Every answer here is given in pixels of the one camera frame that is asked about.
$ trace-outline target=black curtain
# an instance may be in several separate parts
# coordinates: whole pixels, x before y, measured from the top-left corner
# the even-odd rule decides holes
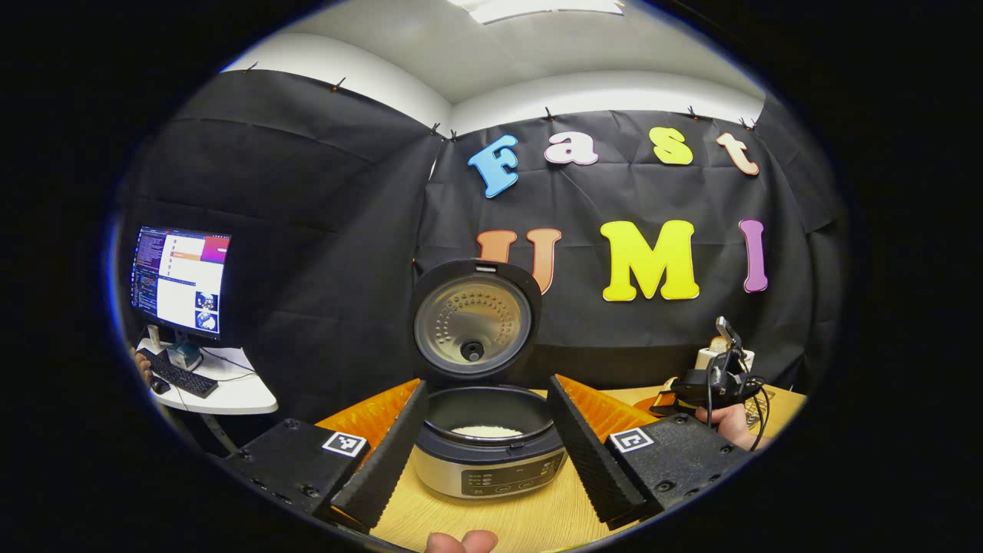
[[[690,164],[656,158],[649,130],[657,126],[682,133]],[[548,163],[549,137],[564,131],[593,137],[600,160]],[[760,174],[734,165],[716,143],[723,132],[747,145]],[[519,180],[488,199],[467,161],[505,134],[519,141]],[[245,348],[279,414],[316,421],[414,378],[407,329],[416,277],[478,257],[476,237],[495,229],[518,234],[509,262],[530,271],[526,233],[556,228],[562,238],[537,345],[514,384],[541,388],[553,373],[600,388],[660,384],[693,365],[725,315],[756,352],[754,372],[808,393],[830,362],[847,271],[835,186],[822,149],[772,99],[754,130],[668,112],[599,111],[444,141],[325,83],[227,72],[147,141],[129,175],[120,278],[129,280],[141,224],[232,235],[222,345]],[[765,225],[769,286],[757,293],[743,289],[738,223],[746,218]],[[699,297],[605,301],[610,248],[601,226],[632,221],[651,246],[671,219],[695,227]],[[126,293],[120,299],[129,303]],[[135,339],[141,321],[125,311]]]
[[[671,127],[693,152],[688,165],[661,163],[649,130]],[[593,137],[594,164],[556,165],[544,158],[549,137]],[[747,145],[760,173],[748,176],[716,138],[728,132]],[[468,159],[503,135],[518,139],[518,181],[485,197]],[[499,125],[448,142],[426,187],[417,250],[419,273],[460,257],[478,257],[479,233],[512,230],[509,263],[532,269],[526,233],[556,228],[551,288],[543,296],[538,343],[515,384],[541,388],[561,373],[601,388],[661,384],[693,366],[696,351],[726,316],[756,353],[754,372],[807,393],[826,370],[842,301],[844,217],[835,180],[820,150],[773,100],[758,127],[659,111],[597,111]],[[768,288],[746,293],[747,252],[738,224],[764,223]],[[603,224],[635,223],[655,245],[667,220],[695,227],[693,269],[700,294],[665,300],[641,293],[607,302],[610,247]],[[632,277],[633,285],[637,282]]]
[[[126,179],[120,281],[142,224],[230,234],[221,345],[245,349],[280,415],[320,420],[413,378],[403,321],[440,144],[353,92],[221,73],[146,142]],[[124,311],[134,340],[143,322]]]

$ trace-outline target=peach letter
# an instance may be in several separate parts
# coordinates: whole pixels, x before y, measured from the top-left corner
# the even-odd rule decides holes
[[[547,293],[552,284],[553,244],[562,236],[555,228],[536,228],[526,234],[533,243],[533,278],[540,285],[540,293]]]
[[[511,230],[486,230],[478,235],[482,245],[482,259],[508,263],[508,247],[515,242],[515,232]]]
[[[758,164],[754,161],[748,161],[747,155],[744,155],[747,147],[744,146],[743,142],[735,139],[730,133],[723,133],[717,137],[717,144],[727,148],[727,153],[730,154],[730,158],[738,169],[749,175],[758,174]]]

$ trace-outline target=monitor screen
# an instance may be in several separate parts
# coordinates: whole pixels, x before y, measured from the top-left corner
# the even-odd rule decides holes
[[[230,238],[141,227],[130,273],[133,306],[176,330],[219,339],[222,269]]]

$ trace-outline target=keyboard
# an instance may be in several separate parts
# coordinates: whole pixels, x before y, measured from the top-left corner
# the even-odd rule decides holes
[[[204,399],[218,388],[218,381],[172,365],[167,359],[166,350],[162,351],[160,355],[154,355],[153,352],[144,347],[138,353],[142,353],[146,357],[146,360],[150,362],[150,370],[157,376],[167,381],[171,386],[176,386],[189,394]]]

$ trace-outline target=ceiling light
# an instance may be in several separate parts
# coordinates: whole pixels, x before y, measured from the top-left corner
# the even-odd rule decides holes
[[[623,15],[610,0],[449,0],[481,24],[543,12],[598,12]]]

